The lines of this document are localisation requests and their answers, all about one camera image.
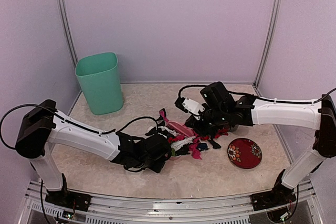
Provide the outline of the pink plastic hand brush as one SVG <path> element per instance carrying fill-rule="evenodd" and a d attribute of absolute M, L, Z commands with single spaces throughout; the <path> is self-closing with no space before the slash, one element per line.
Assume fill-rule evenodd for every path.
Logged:
<path fill-rule="evenodd" d="M 166 127 L 168 127 L 171 130 L 174 130 L 178 134 L 182 134 L 186 137 L 195 136 L 195 134 L 194 134 L 194 132 L 191 128 L 188 128 L 185 125 L 179 124 L 178 122 L 168 121 L 168 122 L 166 122 Z"/>

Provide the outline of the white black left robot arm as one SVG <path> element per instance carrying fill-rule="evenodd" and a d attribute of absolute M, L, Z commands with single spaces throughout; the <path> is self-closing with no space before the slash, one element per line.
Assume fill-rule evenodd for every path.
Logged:
<path fill-rule="evenodd" d="M 90 128 L 58 111 L 53 100 L 33 104 L 32 108 L 23 117 L 15 150 L 30 160 L 46 189 L 64 206 L 74 195 L 66 188 L 66 178 L 51 156 L 50 144 L 95 154 L 132 172 L 150 169 L 159 173 L 172 155 L 167 139 L 158 132 L 143 138 L 121 130 Z"/>

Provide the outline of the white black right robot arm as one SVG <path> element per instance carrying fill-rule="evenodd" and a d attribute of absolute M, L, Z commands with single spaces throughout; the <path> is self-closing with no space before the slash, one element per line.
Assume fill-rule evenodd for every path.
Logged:
<path fill-rule="evenodd" d="M 312 173 L 327 158 L 335 157 L 335 106 L 329 94 L 317 100 L 277 100 L 240 93 L 234 100 L 233 91 L 221 82 L 202 85 L 201 104 L 181 95 L 175 105 L 191 116 L 189 127 L 198 134 L 209 132 L 212 127 L 254 126 L 264 124 L 290 125 L 310 128 L 315 131 L 311 150 L 301 154 L 286 168 L 269 192 L 273 205 L 281 204 L 308 174 Z"/>

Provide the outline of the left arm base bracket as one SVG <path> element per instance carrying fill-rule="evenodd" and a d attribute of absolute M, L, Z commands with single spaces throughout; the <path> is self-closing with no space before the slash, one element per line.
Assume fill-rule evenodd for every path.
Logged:
<path fill-rule="evenodd" d="M 87 212 L 92 196 L 68 190 L 65 175 L 62 173 L 62 188 L 59 191 L 47 190 L 45 201 L 57 206 Z"/>

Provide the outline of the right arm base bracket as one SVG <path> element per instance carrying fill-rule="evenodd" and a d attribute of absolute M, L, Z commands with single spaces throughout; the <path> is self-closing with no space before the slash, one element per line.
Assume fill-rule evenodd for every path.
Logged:
<path fill-rule="evenodd" d="M 254 211 L 278 207 L 297 200 L 294 189 L 285 187 L 282 182 L 283 169 L 278 175 L 273 188 L 262 193 L 255 193 L 250 196 Z"/>

